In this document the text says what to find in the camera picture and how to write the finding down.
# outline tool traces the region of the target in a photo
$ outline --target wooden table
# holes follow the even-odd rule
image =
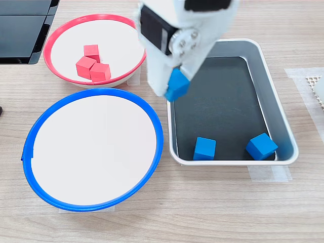
[[[62,1],[51,32],[86,14],[132,17],[136,6]],[[289,183],[252,182],[247,167],[182,167],[171,158],[166,139],[152,178],[115,212],[59,214],[32,191],[20,157],[37,118],[81,88],[54,76],[43,58],[32,66],[0,66],[0,242],[324,242],[324,146],[284,71],[324,66],[323,11],[320,0],[243,1],[224,35],[251,38],[262,47],[300,148]],[[120,88],[150,103],[167,138],[165,100],[145,80]]]

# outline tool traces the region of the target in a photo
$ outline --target blue cube held by gripper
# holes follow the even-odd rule
[[[173,102],[187,94],[190,81],[178,68],[175,68],[173,69],[168,85],[169,87],[165,97],[168,101]]]
[[[251,139],[246,148],[254,160],[264,160],[272,155],[277,149],[278,146],[266,133]]]
[[[216,141],[197,137],[193,160],[213,160],[215,156]]]

